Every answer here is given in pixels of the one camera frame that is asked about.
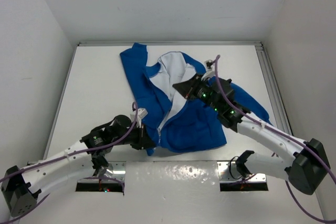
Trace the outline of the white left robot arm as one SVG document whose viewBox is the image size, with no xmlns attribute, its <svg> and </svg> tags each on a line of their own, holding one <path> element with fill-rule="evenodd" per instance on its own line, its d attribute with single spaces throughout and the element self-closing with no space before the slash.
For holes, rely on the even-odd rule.
<svg viewBox="0 0 336 224">
<path fill-rule="evenodd" d="M 51 192 L 72 180 L 96 176 L 109 166 L 105 155 L 116 145 L 130 145 L 136 150 L 155 148 L 140 119 L 118 115 L 48 159 L 7 169 L 1 179 L 1 192 L 10 216 L 19 218 L 29 213 Z"/>
</svg>

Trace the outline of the blue zip-up fleece jacket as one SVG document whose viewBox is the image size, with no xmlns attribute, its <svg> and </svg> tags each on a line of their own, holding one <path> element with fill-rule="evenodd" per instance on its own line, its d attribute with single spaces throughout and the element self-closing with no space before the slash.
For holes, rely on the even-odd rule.
<svg viewBox="0 0 336 224">
<path fill-rule="evenodd" d="M 227 143 L 216 112 L 202 101 L 186 101 L 173 87 L 196 73 L 204 74 L 204 65 L 180 51 L 162 55 L 147 66 L 147 46 L 135 43 L 120 53 L 125 76 L 138 107 L 145 108 L 142 120 L 157 147 L 174 153 L 205 151 Z M 158 132 L 161 128 L 161 146 Z"/>
</svg>

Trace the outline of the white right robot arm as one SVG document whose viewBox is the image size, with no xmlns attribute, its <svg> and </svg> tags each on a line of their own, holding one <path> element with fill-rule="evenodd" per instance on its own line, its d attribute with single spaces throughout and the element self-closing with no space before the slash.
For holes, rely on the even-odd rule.
<svg viewBox="0 0 336 224">
<path fill-rule="evenodd" d="M 196 74 L 191 79 L 176 83 L 173 88 L 187 100 L 198 99 L 217 113 L 220 123 L 234 132 L 250 137 L 268 148 L 276 157 L 244 151 L 236 160 L 236 174 L 246 178 L 262 173 L 283 179 L 295 189 L 312 195 L 330 169 L 323 144 L 293 138 L 289 134 L 258 118 L 251 110 L 239 104 L 230 80 L 220 79 L 209 84 Z"/>
</svg>

